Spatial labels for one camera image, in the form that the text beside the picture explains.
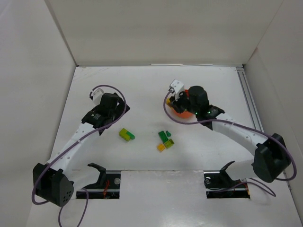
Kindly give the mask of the orange divided round container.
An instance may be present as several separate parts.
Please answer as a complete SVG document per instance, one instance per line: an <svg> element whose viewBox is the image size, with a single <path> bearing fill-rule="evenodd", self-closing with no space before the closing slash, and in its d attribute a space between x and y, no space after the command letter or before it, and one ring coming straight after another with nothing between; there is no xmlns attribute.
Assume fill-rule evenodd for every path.
<svg viewBox="0 0 303 227"><path fill-rule="evenodd" d="M175 100L173 95L167 99L170 100L170 104L166 105L173 111L173 113L177 117L181 119L189 119L193 116L193 114L189 112L186 108L189 106L189 94L187 89L185 89L185 91L180 94L178 100Z"/></svg>

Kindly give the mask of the yellow square lego brick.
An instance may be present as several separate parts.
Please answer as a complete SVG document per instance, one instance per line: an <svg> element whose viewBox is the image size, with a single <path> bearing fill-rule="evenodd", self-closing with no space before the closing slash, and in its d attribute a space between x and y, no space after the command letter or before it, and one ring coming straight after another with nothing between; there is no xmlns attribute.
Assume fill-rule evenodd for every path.
<svg viewBox="0 0 303 227"><path fill-rule="evenodd" d="M166 147L165 147L164 144L159 144L159 145L157 146L157 150L158 150L159 152L162 152L162 151L165 150L165 149L166 149Z"/></svg>

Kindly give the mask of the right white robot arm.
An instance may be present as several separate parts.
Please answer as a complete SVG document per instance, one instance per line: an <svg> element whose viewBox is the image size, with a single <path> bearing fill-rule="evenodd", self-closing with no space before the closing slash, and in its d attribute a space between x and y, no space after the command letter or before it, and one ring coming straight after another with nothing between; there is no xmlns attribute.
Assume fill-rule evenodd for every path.
<svg viewBox="0 0 303 227"><path fill-rule="evenodd" d="M169 102L168 105L179 114L185 111L192 113L197 119L196 124L230 138L253 156L253 159L231 161L222 167L219 177L223 181L257 177L271 183L294 164L282 136L276 133L269 136L237 123L223 109L209 103L207 92L201 86L185 90L184 84L175 80L170 84L164 101Z"/></svg>

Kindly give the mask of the green lego brick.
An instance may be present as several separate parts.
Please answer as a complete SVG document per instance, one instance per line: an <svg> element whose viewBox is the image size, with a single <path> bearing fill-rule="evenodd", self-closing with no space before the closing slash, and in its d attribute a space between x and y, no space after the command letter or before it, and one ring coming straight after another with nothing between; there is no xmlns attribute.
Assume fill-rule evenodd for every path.
<svg viewBox="0 0 303 227"><path fill-rule="evenodd" d="M167 137L167 135L165 134L164 131L160 131L160 132L158 133L158 135L159 135L159 137L160 137L162 143L165 143L166 141L169 140L168 137Z"/></svg>

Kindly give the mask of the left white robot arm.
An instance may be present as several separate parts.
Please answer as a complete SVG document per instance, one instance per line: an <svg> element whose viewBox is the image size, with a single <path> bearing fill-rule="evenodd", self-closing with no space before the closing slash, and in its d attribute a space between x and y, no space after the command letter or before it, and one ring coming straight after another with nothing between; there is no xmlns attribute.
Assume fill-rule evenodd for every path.
<svg viewBox="0 0 303 227"><path fill-rule="evenodd" d="M53 158L45 164L38 163L33 169L32 202L38 196L58 207L65 206L75 197L76 192L86 186L102 186L107 181L106 169L83 160L88 155L91 144L111 125L116 123L130 107L125 97L117 93L103 93L99 104L82 118L78 129Z"/></svg>

